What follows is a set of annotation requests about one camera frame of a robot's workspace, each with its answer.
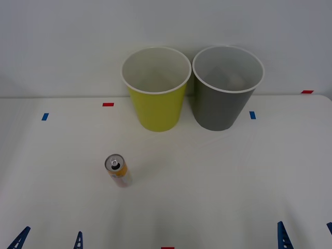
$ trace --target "paper cup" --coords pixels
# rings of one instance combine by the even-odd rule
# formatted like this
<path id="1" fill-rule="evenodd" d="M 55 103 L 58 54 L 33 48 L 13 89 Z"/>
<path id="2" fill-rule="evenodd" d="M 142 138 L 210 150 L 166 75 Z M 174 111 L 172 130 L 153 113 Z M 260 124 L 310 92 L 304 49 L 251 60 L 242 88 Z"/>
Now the paper cup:
<path id="1" fill-rule="evenodd" d="M 142 126 L 167 131 L 180 117 L 191 64 L 181 52 L 151 47 L 130 55 L 121 75 Z"/>
<path id="2" fill-rule="evenodd" d="M 195 74 L 193 115 L 200 126 L 230 128 L 264 78 L 264 66 L 252 53 L 232 46 L 200 51 L 192 63 Z"/>

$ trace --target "gray cup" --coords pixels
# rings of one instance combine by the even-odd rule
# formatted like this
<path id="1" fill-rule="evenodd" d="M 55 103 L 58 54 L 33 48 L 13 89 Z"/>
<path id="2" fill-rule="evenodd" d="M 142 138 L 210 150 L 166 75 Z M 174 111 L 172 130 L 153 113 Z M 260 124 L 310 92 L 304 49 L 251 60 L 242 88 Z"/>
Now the gray cup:
<path id="1" fill-rule="evenodd" d="M 211 131 L 230 128 L 264 78 L 264 67 L 252 53 L 232 46 L 210 47 L 194 58 L 193 115 Z"/>

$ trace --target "can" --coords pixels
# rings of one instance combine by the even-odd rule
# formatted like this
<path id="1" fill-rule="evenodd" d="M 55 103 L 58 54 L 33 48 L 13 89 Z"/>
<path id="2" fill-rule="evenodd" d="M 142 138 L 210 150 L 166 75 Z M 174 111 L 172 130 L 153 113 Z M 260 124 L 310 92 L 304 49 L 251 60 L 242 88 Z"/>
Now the can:
<path id="1" fill-rule="evenodd" d="M 124 158 L 119 154 L 112 154 L 105 161 L 105 168 L 119 187 L 127 187 L 132 183 L 132 177 Z"/>

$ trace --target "white wall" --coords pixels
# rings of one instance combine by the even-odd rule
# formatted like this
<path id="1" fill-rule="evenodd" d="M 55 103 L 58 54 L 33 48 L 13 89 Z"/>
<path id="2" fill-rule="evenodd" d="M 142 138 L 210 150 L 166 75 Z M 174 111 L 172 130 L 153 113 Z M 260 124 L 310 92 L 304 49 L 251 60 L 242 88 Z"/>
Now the white wall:
<path id="1" fill-rule="evenodd" d="M 166 45 L 190 59 L 237 45 L 265 64 L 262 93 L 332 96 L 329 0 L 2 0 L 0 96 L 123 96 L 123 59 Z"/>

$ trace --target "yellow cup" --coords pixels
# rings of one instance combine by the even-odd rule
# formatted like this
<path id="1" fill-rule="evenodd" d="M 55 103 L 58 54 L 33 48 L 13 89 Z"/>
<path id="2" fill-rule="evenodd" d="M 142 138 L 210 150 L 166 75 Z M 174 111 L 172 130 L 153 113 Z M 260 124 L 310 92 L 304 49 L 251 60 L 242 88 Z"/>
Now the yellow cup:
<path id="1" fill-rule="evenodd" d="M 130 55 L 121 75 L 142 126 L 167 131 L 180 117 L 191 64 L 181 52 L 151 47 Z"/>

